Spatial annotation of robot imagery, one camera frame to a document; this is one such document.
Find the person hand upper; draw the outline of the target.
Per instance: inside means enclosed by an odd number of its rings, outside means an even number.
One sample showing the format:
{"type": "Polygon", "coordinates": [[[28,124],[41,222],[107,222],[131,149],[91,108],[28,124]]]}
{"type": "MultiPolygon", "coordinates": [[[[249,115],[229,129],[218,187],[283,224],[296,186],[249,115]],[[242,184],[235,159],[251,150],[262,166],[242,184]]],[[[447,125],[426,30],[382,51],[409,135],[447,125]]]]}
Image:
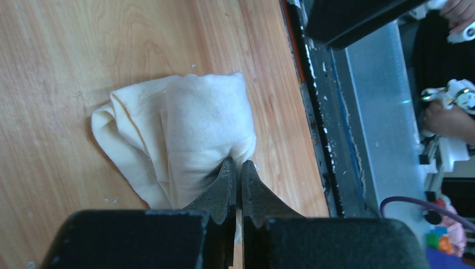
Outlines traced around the person hand upper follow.
{"type": "Polygon", "coordinates": [[[474,0],[448,0],[440,15],[449,21],[449,35],[458,34],[474,22],[474,0]]]}

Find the cream boxer underwear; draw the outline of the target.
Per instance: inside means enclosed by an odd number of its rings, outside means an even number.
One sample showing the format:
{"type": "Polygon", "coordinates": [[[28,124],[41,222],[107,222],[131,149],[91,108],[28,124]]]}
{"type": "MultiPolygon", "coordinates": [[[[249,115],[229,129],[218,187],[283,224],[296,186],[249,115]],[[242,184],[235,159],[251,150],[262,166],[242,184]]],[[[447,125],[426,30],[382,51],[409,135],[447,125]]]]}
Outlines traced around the cream boxer underwear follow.
{"type": "Polygon", "coordinates": [[[257,144],[239,72],[172,75],[115,90],[93,112],[91,128],[133,190],[159,210],[190,204],[225,158],[241,168],[257,144]]]}

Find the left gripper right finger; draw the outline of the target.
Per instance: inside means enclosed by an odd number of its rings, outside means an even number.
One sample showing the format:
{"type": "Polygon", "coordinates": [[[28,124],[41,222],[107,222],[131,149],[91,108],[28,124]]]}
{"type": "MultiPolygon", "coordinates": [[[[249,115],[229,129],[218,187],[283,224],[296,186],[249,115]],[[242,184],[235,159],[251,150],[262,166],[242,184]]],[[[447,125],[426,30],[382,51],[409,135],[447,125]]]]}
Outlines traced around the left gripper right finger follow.
{"type": "Polygon", "coordinates": [[[424,250],[403,222],[304,217],[260,179],[241,169],[244,268],[428,268],[424,250]]]}

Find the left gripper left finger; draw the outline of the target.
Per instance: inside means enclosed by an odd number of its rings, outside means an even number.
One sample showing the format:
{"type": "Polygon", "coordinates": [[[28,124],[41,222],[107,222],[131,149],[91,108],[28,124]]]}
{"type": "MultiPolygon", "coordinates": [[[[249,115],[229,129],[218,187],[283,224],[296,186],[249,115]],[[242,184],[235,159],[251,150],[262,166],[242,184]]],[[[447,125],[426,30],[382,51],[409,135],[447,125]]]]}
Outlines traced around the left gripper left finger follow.
{"type": "Polygon", "coordinates": [[[82,210],[59,228],[41,268],[228,268],[236,229],[236,165],[180,210],[82,210]]]}

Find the person hand lower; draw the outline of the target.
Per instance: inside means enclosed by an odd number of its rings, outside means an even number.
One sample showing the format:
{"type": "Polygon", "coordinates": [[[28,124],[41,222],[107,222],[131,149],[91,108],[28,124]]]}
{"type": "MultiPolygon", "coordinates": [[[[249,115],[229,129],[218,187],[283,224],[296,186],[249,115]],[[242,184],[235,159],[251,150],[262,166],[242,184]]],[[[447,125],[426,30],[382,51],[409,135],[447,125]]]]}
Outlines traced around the person hand lower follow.
{"type": "Polygon", "coordinates": [[[445,109],[432,102],[425,109],[424,126],[436,135],[456,138],[474,147],[474,119],[457,106],[445,109]]]}

